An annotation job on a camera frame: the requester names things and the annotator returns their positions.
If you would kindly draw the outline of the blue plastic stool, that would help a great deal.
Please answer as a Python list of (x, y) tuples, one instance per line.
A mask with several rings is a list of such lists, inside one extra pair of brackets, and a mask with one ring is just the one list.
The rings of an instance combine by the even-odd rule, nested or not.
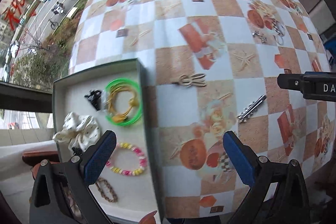
[(336, 38), (333, 37), (329, 39), (325, 44), (324, 44), (325, 50), (327, 53), (330, 54), (330, 57), (328, 57), (328, 61), (331, 67), (335, 65), (335, 55), (336, 55)]

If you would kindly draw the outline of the brown slipper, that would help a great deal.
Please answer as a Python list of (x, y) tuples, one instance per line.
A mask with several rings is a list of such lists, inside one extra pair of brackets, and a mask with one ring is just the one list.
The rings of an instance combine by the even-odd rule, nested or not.
[(60, 162), (57, 151), (28, 151), (22, 154), (22, 160), (29, 166), (35, 166), (42, 160)]

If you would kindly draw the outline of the white polka dot scrunchie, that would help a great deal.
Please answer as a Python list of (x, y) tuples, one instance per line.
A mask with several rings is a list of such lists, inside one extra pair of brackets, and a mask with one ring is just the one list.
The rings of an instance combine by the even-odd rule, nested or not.
[(95, 117), (70, 112), (64, 118), (62, 130), (55, 133), (52, 140), (67, 145), (74, 153), (75, 150), (85, 152), (88, 147), (95, 145), (101, 136), (101, 127)]

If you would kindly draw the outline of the silver earring pair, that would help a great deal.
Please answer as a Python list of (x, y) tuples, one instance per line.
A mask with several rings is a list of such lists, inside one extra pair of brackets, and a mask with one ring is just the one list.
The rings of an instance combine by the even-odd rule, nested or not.
[(252, 32), (252, 36), (254, 38), (259, 38), (260, 42), (262, 44), (266, 44), (268, 42), (268, 39), (266, 36), (264, 36), (263, 34), (261, 34), (260, 32), (258, 32), (257, 30)]

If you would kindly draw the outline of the silver rhinestone hair clip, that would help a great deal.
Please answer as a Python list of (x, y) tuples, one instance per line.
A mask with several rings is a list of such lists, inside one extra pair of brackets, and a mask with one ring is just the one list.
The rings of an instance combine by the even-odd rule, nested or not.
[(266, 95), (260, 96), (256, 101), (252, 101), (244, 110), (237, 116), (239, 123), (245, 123), (257, 111), (258, 107), (266, 100)]

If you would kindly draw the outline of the clear plastic hair clip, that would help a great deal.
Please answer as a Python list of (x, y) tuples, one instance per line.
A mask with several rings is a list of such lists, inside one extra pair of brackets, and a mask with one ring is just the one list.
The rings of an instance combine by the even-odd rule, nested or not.
[(108, 110), (108, 92), (106, 90), (102, 90), (100, 101), (101, 101), (101, 110), (107, 111)]

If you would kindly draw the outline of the small black claw clip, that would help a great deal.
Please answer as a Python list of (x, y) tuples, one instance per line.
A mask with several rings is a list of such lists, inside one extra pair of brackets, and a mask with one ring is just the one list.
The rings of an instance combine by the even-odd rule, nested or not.
[(101, 94), (100, 90), (91, 90), (88, 94), (84, 95), (84, 98), (94, 107), (96, 111), (101, 110)]

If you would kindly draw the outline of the green cardboard box tray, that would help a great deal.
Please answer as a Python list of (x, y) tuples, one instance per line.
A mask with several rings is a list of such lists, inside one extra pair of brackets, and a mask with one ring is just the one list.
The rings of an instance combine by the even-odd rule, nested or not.
[[(142, 116), (130, 126), (111, 124), (106, 118), (106, 111), (96, 111), (84, 98), (91, 90), (102, 91), (108, 83), (119, 78), (134, 80), (140, 88)], [(52, 107), (55, 132), (61, 131), (67, 114), (75, 112), (95, 117), (102, 133), (112, 130), (116, 134), (116, 149), (100, 177), (112, 186), (117, 202), (107, 201), (95, 185), (89, 189), (107, 216), (117, 223), (138, 223), (153, 211), (156, 212), (156, 223), (163, 220), (163, 205), (155, 170), (158, 146), (148, 128), (146, 96), (143, 94), (145, 84), (146, 70), (138, 59), (98, 65), (54, 82)], [(118, 95), (116, 108), (119, 112), (127, 110), (130, 97), (130, 93)]]

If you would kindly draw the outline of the checkered seashell tablecloth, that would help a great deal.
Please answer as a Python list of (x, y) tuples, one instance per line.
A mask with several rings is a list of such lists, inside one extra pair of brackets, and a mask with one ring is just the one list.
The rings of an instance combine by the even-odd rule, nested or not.
[[(262, 44), (252, 32), (267, 37)], [(146, 68), (149, 128), (158, 138), (169, 218), (234, 211), (247, 193), (226, 167), (232, 130), (255, 153), (296, 159), (304, 177), (333, 155), (335, 104), (280, 89), (282, 73), (329, 71), (318, 33), (298, 0), (88, 0), (70, 71), (137, 58)], [(205, 74), (206, 86), (172, 84)], [(266, 100), (245, 123), (237, 116)]]

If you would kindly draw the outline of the green plastic bangle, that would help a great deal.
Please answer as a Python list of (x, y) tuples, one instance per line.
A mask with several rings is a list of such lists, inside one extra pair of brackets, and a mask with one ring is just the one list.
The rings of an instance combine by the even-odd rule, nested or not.
[[(107, 120), (116, 126), (130, 126), (142, 116), (142, 102), (139, 84), (134, 80), (119, 78), (111, 81), (104, 89)], [(117, 97), (120, 93), (130, 93), (127, 110), (123, 113), (116, 108)]]

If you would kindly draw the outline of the beige bow hair clip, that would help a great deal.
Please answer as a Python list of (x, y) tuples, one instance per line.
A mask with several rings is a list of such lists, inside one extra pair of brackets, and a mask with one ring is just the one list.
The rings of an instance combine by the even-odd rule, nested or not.
[(177, 80), (173, 81), (172, 84), (184, 86), (184, 87), (205, 87), (206, 81), (205, 81), (205, 74), (203, 73), (195, 73), (192, 75), (181, 75)]

